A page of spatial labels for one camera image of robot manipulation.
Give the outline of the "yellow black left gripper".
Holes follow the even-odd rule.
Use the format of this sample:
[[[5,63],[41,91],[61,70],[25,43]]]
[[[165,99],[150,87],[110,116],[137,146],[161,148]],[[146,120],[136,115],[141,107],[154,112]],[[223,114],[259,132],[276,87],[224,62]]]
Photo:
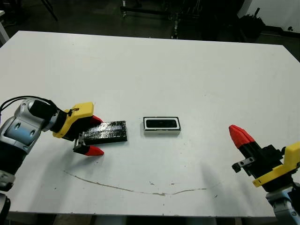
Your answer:
[[[99,125],[103,121],[93,115],[94,104],[92,102],[80,103],[71,109],[59,111],[57,120],[52,128],[52,135],[68,141],[75,141],[73,151],[86,156],[102,156],[104,152],[96,146],[87,146],[83,141],[83,134],[93,125]]]

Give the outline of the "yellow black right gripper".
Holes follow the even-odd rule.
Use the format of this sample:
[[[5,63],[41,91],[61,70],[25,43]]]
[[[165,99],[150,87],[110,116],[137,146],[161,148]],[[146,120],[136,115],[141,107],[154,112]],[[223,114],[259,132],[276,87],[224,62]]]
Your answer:
[[[266,192],[273,192],[293,183],[292,174],[300,167],[299,142],[280,151],[273,145],[261,148],[251,135],[236,125],[229,127],[229,133],[241,154],[246,159],[252,158],[248,165],[233,164],[235,172],[243,167],[249,176],[255,178],[253,185],[263,187]]]

